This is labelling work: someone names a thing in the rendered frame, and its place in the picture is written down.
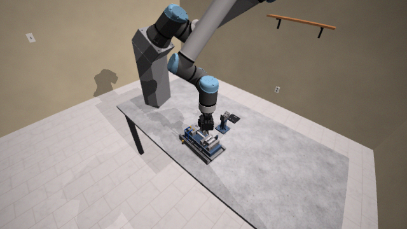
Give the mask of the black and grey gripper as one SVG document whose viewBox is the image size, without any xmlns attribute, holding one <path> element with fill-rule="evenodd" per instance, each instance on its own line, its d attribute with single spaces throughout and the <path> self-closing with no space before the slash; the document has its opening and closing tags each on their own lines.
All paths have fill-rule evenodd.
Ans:
<svg viewBox="0 0 407 229">
<path fill-rule="evenodd" d="M 202 114 L 199 116 L 200 119 L 198 119 L 198 126 L 200 127 L 200 130 L 202 131 L 203 135 L 206 135 L 206 134 L 209 135 L 209 130 L 214 129 L 214 120 L 212 117 L 212 113 L 206 113 L 206 114 L 203 112 L 201 112 L 201 113 Z M 205 122 L 204 122 L 204 114 L 205 114 Z"/>
</svg>

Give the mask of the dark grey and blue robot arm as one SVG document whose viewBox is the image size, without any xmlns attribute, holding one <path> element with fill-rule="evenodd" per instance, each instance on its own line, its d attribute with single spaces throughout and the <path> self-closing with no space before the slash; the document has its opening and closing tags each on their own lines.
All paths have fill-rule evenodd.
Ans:
<svg viewBox="0 0 407 229">
<path fill-rule="evenodd" d="M 159 48 L 167 48 L 173 36 L 184 43 L 179 52 L 170 57 L 167 69 L 195 85 L 201 112 L 213 113 L 216 110 L 219 82 L 193 65 L 195 60 L 217 28 L 263 1 L 272 3 L 276 0 L 212 0 L 201 19 L 192 22 L 180 6 L 170 4 L 156 23 L 148 27 L 148 39 Z"/>
</svg>

